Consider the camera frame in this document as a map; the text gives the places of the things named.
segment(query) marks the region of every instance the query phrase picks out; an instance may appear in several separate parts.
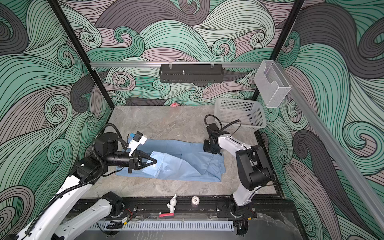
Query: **gray marble surface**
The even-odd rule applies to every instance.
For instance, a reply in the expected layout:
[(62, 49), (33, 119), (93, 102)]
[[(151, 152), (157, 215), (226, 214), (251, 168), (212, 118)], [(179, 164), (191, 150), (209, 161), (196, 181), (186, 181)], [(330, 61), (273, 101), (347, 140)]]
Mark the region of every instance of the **gray marble surface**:
[[(185, 142), (204, 142), (208, 138), (204, 117), (214, 114), (214, 106), (134, 106), (116, 107), (109, 120), (116, 125), (123, 138), (131, 132), (140, 131), (149, 139), (175, 139)], [(253, 132), (237, 131), (238, 140), (256, 145)], [(180, 180), (160, 180), (143, 177), (122, 177), (115, 174), (100, 178), (88, 190), (84, 198), (100, 197), (113, 191), (122, 197), (149, 197), (178, 195), (229, 195), (236, 191), (240, 180), (237, 174), (236, 159), (224, 151), (226, 172), (221, 182), (193, 182)], [(259, 194), (274, 194), (273, 186), (263, 187)]]

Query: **wall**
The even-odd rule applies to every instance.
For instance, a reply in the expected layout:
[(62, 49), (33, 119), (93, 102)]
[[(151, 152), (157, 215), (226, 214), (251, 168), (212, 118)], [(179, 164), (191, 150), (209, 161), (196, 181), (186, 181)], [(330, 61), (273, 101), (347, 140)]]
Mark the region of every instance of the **wall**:
[[(292, 0), (60, 0), (91, 61), (248, 61), (271, 55)], [(321, 2), (311, 0), (306, 5)], [(249, 99), (256, 70), (223, 83), (161, 83), (158, 68), (101, 68), (116, 105), (214, 104)]]
[(110, 112), (47, 1), (2, 1), (1, 239), (58, 191)]
[[(384, 196), (384, 1), (332, 0), (299, 13), (278, 61)], [(310, 239), (384, 239), (296, 102), (266, 109), (262, 136)]]

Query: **black frame post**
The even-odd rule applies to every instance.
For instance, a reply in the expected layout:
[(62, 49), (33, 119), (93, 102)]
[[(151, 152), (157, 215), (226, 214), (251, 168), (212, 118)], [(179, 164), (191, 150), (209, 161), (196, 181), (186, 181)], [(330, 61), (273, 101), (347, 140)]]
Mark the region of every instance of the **black frame post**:
[(112, 102), (111, 97), (109, 96), (107, 90), (105, 89), (103, 82), (101, 81), (98, 73), (96, 70), (93, 70), (90, 65), (90, 59), (88, 58), (88, 55), (84, 51), (83, 47), (80, 44), (80, 41), (76, 37), (76, 34), (74, 33), (68, 19), (65, 17), (63, 10), (61, 9), (59, 3), (57, 0), (47, 0), (49, 5), (51, 6), (53, 12), (55, 13), (57, 19), (59, 20), (61, 26), (63, 27), (64, 31), (67, 33), (68, 38), (71, 40), (76, 52), (80, 56), (81, 60), (85, 64), (89, 74), (91, 75), (92, 79), (95, 81), (97, 87), (100, 89), (101, 94), (104, 96), (105, 100), (107, 101), (109, 107), (113, 110), (114, 104)]
[[(295, 0), (294, 4), (292, 6), (291, 12), (288, 15), (288, 18), (285, 20), (283, 30), (281, 31), (279, 39), (276, 42), (276, 45), (275, 45), (275, 47), (271, 53), (271, 56), (269, 57), (269, 60), (276, 60), (277, 57), (279, 56), (279, 53), (280, 53), (288, 35), (289, 35), (289, 33), (291, 32), (293, 24), (295, 23), (296, 18), (299, 15), (299, 12), (301, 10), (303, 3), (304, 3), (304, 0)], [(256, 88), (255, 92), (253, 93), (251, 100), (256, 101), (259, 94), (260, 94), (260, 91), (259, 91), (259, 89)]]

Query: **white rabbit figurine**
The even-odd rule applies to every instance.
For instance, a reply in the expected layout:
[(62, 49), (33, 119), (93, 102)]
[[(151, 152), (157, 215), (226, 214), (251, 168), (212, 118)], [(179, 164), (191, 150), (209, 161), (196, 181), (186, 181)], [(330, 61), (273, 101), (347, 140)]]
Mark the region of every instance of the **white rabbit figurine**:
[(169, 212), (173, 213), (175, 211), (177, 200), (176, 200), (176, 194), (173, 198), (169, 200), (169, 203), (167, 204), (167, 207), (169, 208)]

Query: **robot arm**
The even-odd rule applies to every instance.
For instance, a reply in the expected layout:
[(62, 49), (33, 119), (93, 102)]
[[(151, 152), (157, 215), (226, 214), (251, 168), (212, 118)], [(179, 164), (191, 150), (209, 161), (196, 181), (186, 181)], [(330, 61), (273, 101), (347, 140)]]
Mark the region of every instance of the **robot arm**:
[(238, 206), (244, 206), (251, 202), (258, 189), (272, 179), (273, 172), (263, 148), (235, 139), (224, 130), (227, 126), (218, 129), (215, 123), (206, 124), (209, 140), (204, 141), (203, 149), (206, 152), (220, 155), (220, 150), (225, 149), (236, 157), (241, 184), (234, 192), (233, 198)]
[[(155, 159), (151, 158), (146, 153), (137, 150), (138, 145), (143, 144), (146, 141), (146, 136), (140, 132), (137, 132), (134, 135), (135, 137), (129, 145), (131, 151), (118, 152), (118, 142), (122, 142), (119, 135), (113, 132), (101, 134), (94, 141), (96, 154), (103, 160), (105, 166), (128, 167), (129, 173), (131, 173), (132, 170), (139, 170), (155, 164)], [(146, 162), (145, 159), (151, 160), (152, 162), (144, 163)], [(105, 167), (103, 174), (105, 174), (107, 170), (108, 168)], [(95, 176), (100, 175), (100, 171), (101, 165), (94, 155), (83, 158), (71, 169), (69, 176), (66, 178), (57, 194), (71, 187), (75, 187), (78, 184), (89, 182)], [(28, 232), (27, 229), (32, 222), (22, 229), (16, 235), (16, 238), (7, 236), (7, 239), (72, 240), (99, 219), (109, 215), (118, 216), (121, 214), (123, 210), (122, 198), (113, 192), (108, 192), (92, 207), (73, 219), (61, 224), (75, 203), (95, 182), (96, 181), (78, 187), (64, 194), (50, 205), (40, 218), (38, 218), (34, 228), (30, 232)]]

